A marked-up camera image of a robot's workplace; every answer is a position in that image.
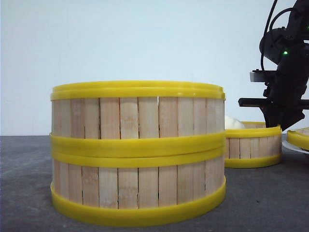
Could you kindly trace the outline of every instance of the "wooden steamer basket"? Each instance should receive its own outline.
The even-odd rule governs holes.
[[[245,129],[226,130],[226,168],[258,168],[281,160],[281,128],[243,122]]]
[[[225,197],[219,86],[109,81],[53,88],[54,207],[88,223],[192,218]]]

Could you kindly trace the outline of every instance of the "cable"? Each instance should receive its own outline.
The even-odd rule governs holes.
[[[293,8],[293,7],[290,7],[290,8],[287,8],[283,11],[280,11],[271,21],[270,25],[269,25],[269,31],[270,31],[270,37],[271,37],[271,41],[272,43],[275,45],[275,47],[279,50],[279,48],[276,46],[275,42],[274,42],[274,37],[273,37],[273,31],[272,31],[272,27],[274,26],[274,23],[276,22],[276,20],[281,16],[283,15],[284,13],[286,12],[289,12],[289,11],[297,11],[297,9]]]
[[[266,36],[266,33],[267,33],[267,29],[268,29],[268,26],[269,26],[269,22],[270,22],[272,13],[274,12],[275,6],[277,4],[277,1],[278,0],[274,0],[274,2],[272,3],[272,7],[271,7],[269,15],[268,15],[268,19],[267,19],[267,22],[266,22],[266,25],[265,25],[265,30],[264,30],[264,35],[263,35],[263,42],[262,42],[262,48],[261,48],[261,68],[262,68],[262,71],[264,72],[264,75],[266,75],[265,69],[264,69],[265,36]]]

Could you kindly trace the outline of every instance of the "yellow band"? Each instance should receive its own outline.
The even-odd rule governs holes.
[[[244,122],[245,124],[264,124],[263,122]],[[226,130],[227,138],[255,138],[255,137],[268,137],[281,134],[281,127],[269,128],[254,128],[254,129],[228,129]]]
[[[225,132],[153,139],[76,139],[50,134],[53,153],[97,158],[182,155],[225,146]]]
[[[226,168],[260,168],[275,165],[281,161],[281,154],[252,159],[225,159]]]
[[[289,130],[287,132],[286,140],[297,147],[309,150],[309,135],[302,134],[295,130]]]
[[[97,158],[74,156],[70,153],[62,154],[52,151],[52,157],[63,163],[71,163],[90,167],[108,167],[108,168],[138,168],[138,167],[161,167],[171,165],[181,165],[194,163],[204,160],[210,160],[224,153],[224,147],[210,151],[190,153],[184,155],[150,157],[150,158]]]
[[[81,205],[60,197],[52,184],[51,192],[56,210],[73,219],[105,226],[153,226],[193,218],[217,207],[225,198],[225,182],[215,192],[198,200],[147,209],[109,209]]]
[[[210,84],[177,81],[101,81],[54,87],[51,100],[157,96],[225,99],[222,87]]]

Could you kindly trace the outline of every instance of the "small bamboo steamer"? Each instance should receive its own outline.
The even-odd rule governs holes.
[[[290,144],[300,147],[301,149],[309,150],[309,127],[289,130],[286,140]]]
[[[225,197],[219,86],[109,81],[51,94],[52,200],[74,219],[148,226],[206,213]]]
[[[226,168],[258,168],[281,160],[281,128],[243,122],[245,129],[226,130]]]

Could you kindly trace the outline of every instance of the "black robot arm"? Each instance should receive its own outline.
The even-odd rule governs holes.
[[[288,11],[287,27],[272,29],[275,20]],[[266,98],[241,98],[239,105],[259,107],[267,127],[281,125],[285,130],[303,119],[302,111],[309,109],[309,100],[301,99],[309,77],[309,44],[304,42],[308,39],[309,0],[297,0],[293,8],[285,9],[274,17],[269,32],[260,42],[262,56],[277,64],[277,70],[265,71],[261,61],[262,70],[253,71],[250,78],[252,82],[265,82],[267,89],[263,96]]]

